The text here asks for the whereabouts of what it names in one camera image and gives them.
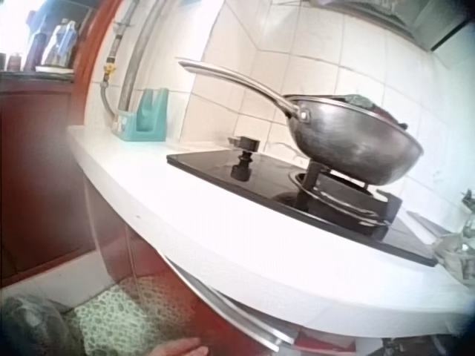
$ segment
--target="teal knife holder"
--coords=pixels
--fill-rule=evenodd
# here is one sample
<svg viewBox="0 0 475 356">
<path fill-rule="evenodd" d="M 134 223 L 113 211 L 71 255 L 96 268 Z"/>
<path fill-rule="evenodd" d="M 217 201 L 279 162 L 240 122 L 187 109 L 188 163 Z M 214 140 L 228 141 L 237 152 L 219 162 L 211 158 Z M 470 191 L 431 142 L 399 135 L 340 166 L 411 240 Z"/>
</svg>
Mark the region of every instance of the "teal knife holder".
<svg viewBox="0 0 475 356">
<path fill-rule="evenodd" d="M 145 89 L 137 112 L 119 111 L 112 132 L 124 141 L 165 141 L 168 93 L 168 89 L 162 88 L 154 100 L 153 90 Z"/>
</svg>

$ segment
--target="black glass cooktop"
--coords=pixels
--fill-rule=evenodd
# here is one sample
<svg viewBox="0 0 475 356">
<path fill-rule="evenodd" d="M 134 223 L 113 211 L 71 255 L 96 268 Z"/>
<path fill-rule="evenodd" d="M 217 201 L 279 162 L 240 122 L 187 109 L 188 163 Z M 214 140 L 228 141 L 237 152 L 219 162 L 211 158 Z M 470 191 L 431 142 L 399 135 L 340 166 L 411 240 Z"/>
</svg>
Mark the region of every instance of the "black glass cooktop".
<svg viewBox="0 0 475 356">
<path fill-rule="evenodd" d="M 254 153 L 250 169 L 236 171 L 242 153 L 242 150 L 226 150 L 175 154 L 167 156 L 167 160 L 190 174 L 316 228 L 426 266 L 437 264 L 430 248 L 398 218 L 389 228 L 362 225 L 301 192 L 289 178 L 305 172 L 299 167 Z"/>
</svg>

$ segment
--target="floor mat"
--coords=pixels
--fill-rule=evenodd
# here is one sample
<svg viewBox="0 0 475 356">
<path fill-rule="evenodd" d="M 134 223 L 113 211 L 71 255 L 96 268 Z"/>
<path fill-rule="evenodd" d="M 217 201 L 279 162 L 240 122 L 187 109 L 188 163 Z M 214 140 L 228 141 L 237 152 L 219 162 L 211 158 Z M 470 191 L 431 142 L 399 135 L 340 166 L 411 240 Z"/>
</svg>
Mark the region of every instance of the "floor mat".
<svg viewBox="0 0 475 356">
<path fill-rule="evenodd" d="M 88 356 L 147 355 L 159 343 L 189 336 L 197 300 L 183 288 L 168 273 L 137 284 L 127 278 L 68 312 L 65 321 Z"/>
</svg>

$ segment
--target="red wooden cabinet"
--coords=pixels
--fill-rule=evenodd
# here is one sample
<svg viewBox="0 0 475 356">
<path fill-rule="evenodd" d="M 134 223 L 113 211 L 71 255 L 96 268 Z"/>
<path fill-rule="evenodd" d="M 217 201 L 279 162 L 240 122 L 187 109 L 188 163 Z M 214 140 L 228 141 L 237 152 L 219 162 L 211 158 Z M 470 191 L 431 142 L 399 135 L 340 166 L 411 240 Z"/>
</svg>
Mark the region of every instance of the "red wooden cabinet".
<svg viewBox="0 0 475 356">
<path fill-rule="evenodd" d="M 66 137 L 71 88 L 0 83 L 1 246 L 22 274 L 17 280 L 94 248 L 82 172 Z"/>
</svg>

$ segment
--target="range hood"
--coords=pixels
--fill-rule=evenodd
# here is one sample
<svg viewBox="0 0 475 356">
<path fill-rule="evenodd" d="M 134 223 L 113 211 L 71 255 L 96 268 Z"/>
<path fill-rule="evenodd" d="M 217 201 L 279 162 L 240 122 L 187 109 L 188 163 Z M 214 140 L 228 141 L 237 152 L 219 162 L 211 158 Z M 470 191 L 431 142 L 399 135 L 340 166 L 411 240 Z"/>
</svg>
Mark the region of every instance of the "range hood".
<svg viewBox="0 0 475 356">
<path fill-rule="evenodd" d="M 435 50 L 468 22 L 454 0 L 309 0 L 386 27 L 424 50 Z"/>
</svg>

